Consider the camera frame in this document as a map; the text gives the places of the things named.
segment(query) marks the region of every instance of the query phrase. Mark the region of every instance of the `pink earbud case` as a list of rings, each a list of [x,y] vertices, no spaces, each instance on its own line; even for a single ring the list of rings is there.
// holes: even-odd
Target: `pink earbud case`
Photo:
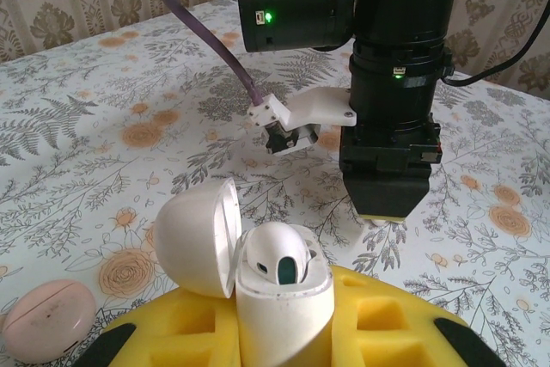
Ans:
[[[3,324],[7,353],[28,364],[62,357],[86,338],[95,320],[95,300],[77,281],[55,280],[21,298]]]

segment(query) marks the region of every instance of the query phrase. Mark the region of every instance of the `white 3d-printed bracket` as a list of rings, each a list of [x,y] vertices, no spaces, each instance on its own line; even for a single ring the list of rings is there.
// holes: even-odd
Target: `white 3d-printed bracket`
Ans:
[[[275,95],[251,106],[248,115],[256,126],[279,122],[286,131],[305,125],[355,126],[357,114],[350,108],[348,89],[319,87],[292,96],[283,105]]]

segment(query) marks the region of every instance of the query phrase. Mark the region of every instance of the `white earbud case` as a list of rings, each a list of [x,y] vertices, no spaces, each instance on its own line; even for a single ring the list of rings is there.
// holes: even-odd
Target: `white earbud case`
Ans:
[[[230,298],[235,288],[245,367],[323,365],[334,312],[333,275],[314,233],[263,223],[241,236],[233,180],[176,195],[155,222],[156,254],[181,288]]]

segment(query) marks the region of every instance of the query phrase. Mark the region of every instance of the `tablecloth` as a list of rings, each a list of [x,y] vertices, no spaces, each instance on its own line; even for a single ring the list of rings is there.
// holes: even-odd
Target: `tablecloth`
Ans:
[[[245,53],[237,4],[192,11],[266,93],[347,87],[351,43]],[[170,291],[152,234],[174,194],[232,177],[243,228],[308,226],[331,263],[458,314],[509,366],[550,365],[550,102],[494,84],[438,85],[443,163],[403,224],[357,218],[338,167],[339,129],[266,153],[248,97],[173,15],[0,66],[0,312],[55,278],[98,304],[89,338]],[[20,365],[0,344],[0,365]]]

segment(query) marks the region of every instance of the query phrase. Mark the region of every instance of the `black cable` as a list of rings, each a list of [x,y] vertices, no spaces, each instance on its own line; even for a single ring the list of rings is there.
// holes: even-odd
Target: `black cable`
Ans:
[[[544,25],[547,23],[548,17],[550,17],[550,0],[547,1],[547,6],[542,12],[541,18],[539,19],[539,22],[537,23],[535,30],[531,34],[527,43],[516,55],[506,60],[502,64],[498,64],[497,66],[491,69],[482,71],[478,75],[471,76],[469,78],[462,79],[462,80],[453,80],[453,79],[443,78],[442,81],[448,84],[449,86],[464,87],[464,86],[471,85],[472,83],[476,83],[485,77],[494,75],[495,73],[499,73],[503,70],[510,68],[514,64],[518,63],[521,60],[521,58],[523,58],[525,54],[529,51],[531,46],[535,43],[536,38],[539,36],[539,34],[541,34],[541,31],[544,28]]]

